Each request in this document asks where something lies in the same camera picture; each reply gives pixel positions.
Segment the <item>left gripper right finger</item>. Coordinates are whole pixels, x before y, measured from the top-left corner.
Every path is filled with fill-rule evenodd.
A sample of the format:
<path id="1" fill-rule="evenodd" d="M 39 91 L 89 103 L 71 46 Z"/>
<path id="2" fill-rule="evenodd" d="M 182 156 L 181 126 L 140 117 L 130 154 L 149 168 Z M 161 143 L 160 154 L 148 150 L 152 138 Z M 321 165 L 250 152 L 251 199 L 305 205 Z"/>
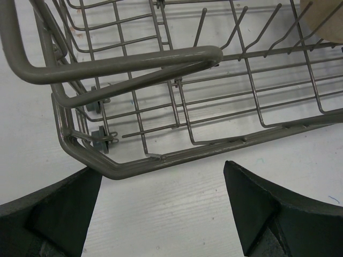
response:
<path id="1" fill-rule="evenodd" d="M 342 207 L 266 180 L 233 161 L 223 174 L 244 256 L 342 256 Z"/>

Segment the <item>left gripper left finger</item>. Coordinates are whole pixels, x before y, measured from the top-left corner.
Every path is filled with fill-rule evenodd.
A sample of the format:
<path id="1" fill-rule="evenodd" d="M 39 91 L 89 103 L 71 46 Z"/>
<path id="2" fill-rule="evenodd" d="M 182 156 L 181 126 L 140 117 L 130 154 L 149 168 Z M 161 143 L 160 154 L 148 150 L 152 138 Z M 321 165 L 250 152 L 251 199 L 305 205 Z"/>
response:
<path id="1" fill-rule="evenodd" d="M 101 181 L 86 167 L 1 205 L 1 256 L 81 256 Z"/>

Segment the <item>beige bowl with sunflower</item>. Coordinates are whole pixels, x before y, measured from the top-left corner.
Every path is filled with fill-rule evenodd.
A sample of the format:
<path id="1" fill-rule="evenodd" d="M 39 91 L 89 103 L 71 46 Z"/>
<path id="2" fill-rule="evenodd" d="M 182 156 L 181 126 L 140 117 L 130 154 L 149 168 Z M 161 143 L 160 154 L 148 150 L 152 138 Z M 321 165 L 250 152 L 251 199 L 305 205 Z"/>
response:
<path id="1" fill-rule="evenodd" d="M 305 11 L 302 20 L 309 27 L 312 36 L 332 42 L 342 43 L 342 1 L 300 1 L 301 11 Z"/>

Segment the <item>grey wire dish rack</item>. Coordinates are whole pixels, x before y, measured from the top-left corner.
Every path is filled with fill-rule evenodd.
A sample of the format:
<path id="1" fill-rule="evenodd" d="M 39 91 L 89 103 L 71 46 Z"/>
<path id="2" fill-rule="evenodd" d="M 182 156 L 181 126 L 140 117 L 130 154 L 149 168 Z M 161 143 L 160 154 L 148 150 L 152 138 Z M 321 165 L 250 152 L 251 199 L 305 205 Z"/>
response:
<path id="1" fill-rule="evenodd" d="M 342 43 L 300 1 L 1 1 L 63 150 L 123 179 L 342 123 Z"/>

